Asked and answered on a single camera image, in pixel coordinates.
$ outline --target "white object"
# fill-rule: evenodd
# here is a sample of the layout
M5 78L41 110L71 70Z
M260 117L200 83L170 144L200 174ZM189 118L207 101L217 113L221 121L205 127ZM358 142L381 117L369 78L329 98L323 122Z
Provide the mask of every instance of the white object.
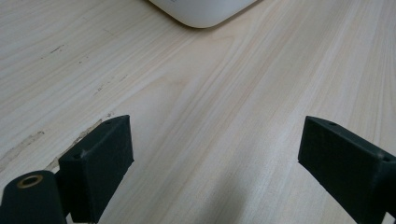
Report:
M227 20L257 0L149 0L182 23L206 28Z

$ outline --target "dark stain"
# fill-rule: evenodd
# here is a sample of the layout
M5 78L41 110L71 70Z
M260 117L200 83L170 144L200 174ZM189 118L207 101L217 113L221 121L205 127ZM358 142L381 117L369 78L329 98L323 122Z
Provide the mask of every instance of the dark stain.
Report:
M23 152L27 147L33 144L33 142L37 141L41 136L44 135L44 132L38 132L35 134L29 135L27 138L23 139L17 146L10 149L6 154L0 159L0 172L4 171L10 162L16 159L21 152Z

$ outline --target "wooden table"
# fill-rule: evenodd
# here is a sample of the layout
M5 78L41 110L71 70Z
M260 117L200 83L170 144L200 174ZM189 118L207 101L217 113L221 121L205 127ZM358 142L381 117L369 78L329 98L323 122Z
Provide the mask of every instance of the wooden table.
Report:
M0 2L0 189L100 122L135 162L100 223L354 223L304 117L396 154L396 1L264 0L191 29L145 0Z

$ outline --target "black plastic part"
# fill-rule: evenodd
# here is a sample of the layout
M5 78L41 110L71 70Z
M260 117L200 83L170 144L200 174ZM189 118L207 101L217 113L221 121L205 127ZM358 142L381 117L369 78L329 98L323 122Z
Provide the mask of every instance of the black plastic part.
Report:
M306 117L299 163L358 223L395 217L396 158L347 129Z
M97 223L133 161L129 116L105 121L70 148L57 176L73 221Z
M35 171L9 182L2 199L0 223L66 223L54 174Z

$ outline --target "wood grain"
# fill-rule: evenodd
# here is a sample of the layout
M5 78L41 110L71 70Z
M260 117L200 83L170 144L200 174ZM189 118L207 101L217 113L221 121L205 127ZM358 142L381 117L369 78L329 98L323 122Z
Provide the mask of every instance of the wood grain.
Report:
M0 189L129 114L103 224L354 223L297 162L304 117L396 154L395 99L394 0L263 0L203 30L144 0L0 2Z

